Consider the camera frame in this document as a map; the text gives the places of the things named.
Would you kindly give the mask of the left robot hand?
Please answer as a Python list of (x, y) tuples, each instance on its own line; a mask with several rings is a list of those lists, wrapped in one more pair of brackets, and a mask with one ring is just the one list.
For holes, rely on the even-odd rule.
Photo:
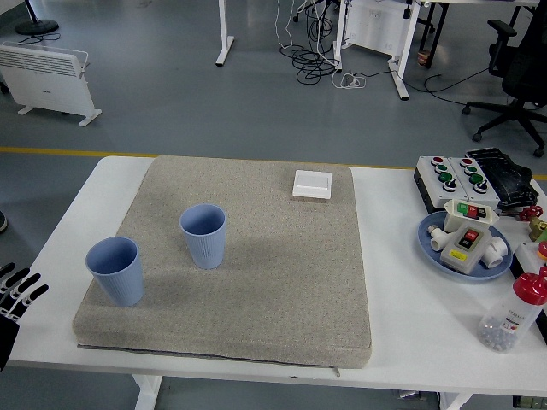
[(47, 284), (42, 284), (25, 294), (40, 278), (40, 273), (30, 274), (29, 268), (16, 271), (14, 262), (1, 266), (1, 370), (6, 367), (12, 353), (21, 317), (49, 289)]

